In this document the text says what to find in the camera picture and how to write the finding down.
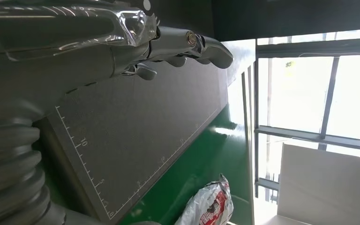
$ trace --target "robotic hand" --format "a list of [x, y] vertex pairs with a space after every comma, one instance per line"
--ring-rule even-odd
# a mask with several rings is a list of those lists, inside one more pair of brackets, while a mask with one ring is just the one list
[[157, 27], [137, 8], [93, 0], [0, 0], [0, 224], [97, 225], [50, 201], [32, 122], [66, 93], [116, 75], [156, 76], [146, 61], [227, 68], [220, 42]]
[[182, 67], [187, 57], [193, 58], [202, 64], [213, 63], [218, 68], [228, 68], [233, 62], [233, 55], [220, 42], [210, 37], [197, 35], [190, 30], [182, 30], [170, 27], [158, 27], [157, 36], [152, 39], [148, 46], [142, 47], [145, 53], [140, 58], [130, 62], [129, 66], [121, 72], [124, 58], [122, 51], [120, 64], [116, 65], [121, 75], [138, 75], [145, 80], [152, 80], [156, 71], [146, 66], [144, 61], [166, 61], [174, 67]]

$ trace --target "printed number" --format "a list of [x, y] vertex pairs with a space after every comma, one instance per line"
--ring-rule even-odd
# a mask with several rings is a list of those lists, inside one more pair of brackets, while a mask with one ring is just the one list
[[81, 141], [81, 144], [82, 146], [86, 146], [88, 144], [88, 142], [86, 141], [86, 138], [84, 138], [82, 141]]

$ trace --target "gray cutting mat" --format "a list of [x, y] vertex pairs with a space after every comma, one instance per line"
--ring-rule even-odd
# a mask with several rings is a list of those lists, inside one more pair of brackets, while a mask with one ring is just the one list
[[226, 71], [150, 63], [68, 94], [48, 120], [99, 218], [116, 224], [227, 103]]

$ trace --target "red and white bag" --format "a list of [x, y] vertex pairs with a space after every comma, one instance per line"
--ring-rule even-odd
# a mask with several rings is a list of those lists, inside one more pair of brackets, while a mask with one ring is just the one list
[[219, 181], [207, 184], [188, 201], [175, 225], [225, 225], [233, 209], [230, 186], [221, 174]]

